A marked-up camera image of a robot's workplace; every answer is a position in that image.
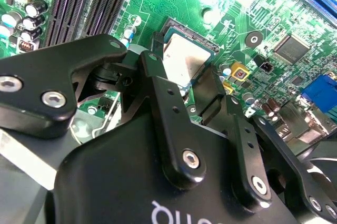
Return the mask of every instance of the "black capacitor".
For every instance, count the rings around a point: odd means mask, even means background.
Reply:
[[[263,103],[261,105],[261,108],[266,113],[266,115],[268,115],[268,117],[273,117],[275,115],[274,111],[270,108],[270,106],[267,103]]]
[[[26,16],[25,18],[23,18],[22,24],[25,26],[26,29],[34,30],[37,27],[44,24],[45,21],[46,21],[46,18],[43,15],[40,15],[36,18]]]
[[[24,29],[23,31],[21,31],[20,37],[22,38],[22,40],[30,42],[37,39],[42,34],[42,32],[43,30],[41,27],[38,27],[35,30]]]
[[[271,108],[274,112],[280,111],[281,106],[280,106],[280,104],[276,101],[276,99],[274,99],[274,98],[269,98],[269,99],[267,100],[267,103],[268,103],[268,105],[270,106],[270,108]]]
[[[48,4],[44,0],[33,0],[25,5],[25,10],[28,16],[38,17],[47,12]]]

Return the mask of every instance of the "motherboard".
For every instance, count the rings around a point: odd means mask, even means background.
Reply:
[[[308,110],[321,101],[313,86],[323,97],[317,83],[337,80],[337,0],[0,0],[0,15],[0,58],[101,33],[152,49],[156,32],[167,76],[197,123],[191,86],[208,67],[246,117],[275,128],[287,104]],[[116,95],[81,110],[105,118]],[[319,108],[337,121],[337,101]]]

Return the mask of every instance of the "capacitor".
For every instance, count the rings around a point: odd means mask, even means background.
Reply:
[[[39,15],[47,12],[48,4],[44,0],[33,0],[25,6],[25,10],[28,16],[38,17]]]
[[[124,30],[124,37],[126,39],[132,39],[135,36],[136,32],[137,32],[136,27],[128,25]]]
[[[268,105],[270,106],[270,108],[271,108],[274,112],[280,111],[281,106],[280,106],[280,104],[276,101],[276,99],[274,99],[274,98],[269,98],[269,99],[267,100],[267,103],[268,103]]]
[[[20,37],[24,41],[30,42],[30,41],[33,41],[33,40],[37,39],[42,34],[42,32],[43,32],[43,30],[42,30],[41,27],[38,27],[34,30],[24,29],[23,31],[21,31]]]
[[[129,42],[128,39],[126,39],[126,38],[122,38],[122,39],[120,40],[120,42],[121,42],[122,44],[124,44],[126,48],[128,48],[128,47],[130,46],[130,42]]]
[[[275,115],[275,112],[270,108],[267,103],[262,104],[261,108],[268,115],[268,117],[273,117]]]
[[[15,33],[15,28],[0,24],[0,37],[8,38]]]
[[[40,15],[36,18],[26,16],[25,18],[23,18],[22,24],[25,26],[26,29],[34,30],[37,27],[44,24],[45,21],[46,21],[46,18],[43,15]]]
[[[22,21],[22,16],[17,11],[9,11],[1,16],[1,20],[8,27],[15,28]]]
[[[253,105],[255,103],[255,98],[253,96],[252,93],[245,93],[242,95],[242,99],[243,101],[247,104],[247,105]]]
[[[220,71],[222,72],[223,76],[229,76],[232,73],[230,66],[226,63],[220,65]]]

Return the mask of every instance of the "silver screw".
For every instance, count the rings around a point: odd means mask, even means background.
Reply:
[[[235,99],[234,97],[232,97],[232,102],[233,102],[234,104],[239,104],[238,100]]]
[[[309,197],[311,205],[317,210],[322,211],[321,205],[318,203],[318,201],[314,197]]]
[[[93,106],[89,106],[87,111],[88,111],[88,114],[94,115],[95,113],[97,113],[97,108]]]
[[[262,118],[259,118],[259,121],[260,121],[263,125],[265,125],[265,121],[264,121]]]
[[[325,206],[326,209],[328,210],[329,214],[334,218],[337,219],[337,213],[335,212],[335,210],[332,209],[332,207],[330,207],[329,205]]]
[[[267,194],[267,186],[265,185],[265,183],[262,181],[261,178],[253,176],[252,177],[252,182],[253,182],[253,186],[255,187],[255,189],[262,195],[266,195]]]
[[[192,169],[196,169],[199,167],[199,157],[196,155],[196,153],[190,150],[185,150],[183,152],[183,160]]]
[[[66,99],[63,94],[48,91],[42,95],[42,102],[49,107],[60,108],[66,104]]]
[[[22,82],[12,76],[0,76],[0,91],[13,93],[22,88]]]

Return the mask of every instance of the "chip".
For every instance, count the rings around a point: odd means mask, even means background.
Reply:
[[[245,89],[248,89],[248,88],[251,87],[251,85],[252,85],[251,83],[249,83],[249,82],[246,81],[246,82],[244,82],[244,83],[242,84],[242,87],[245,88]]]
[[[291,83],[295,86],[300,86],[303,81],[304,81],[303,78],[301,78],[300,76],[297,76],[293,79],[293,81],[291,81]]]
[[[293,65],[308,53],[310,46],[294,36],[287,36],[274,50],[276,56]]]

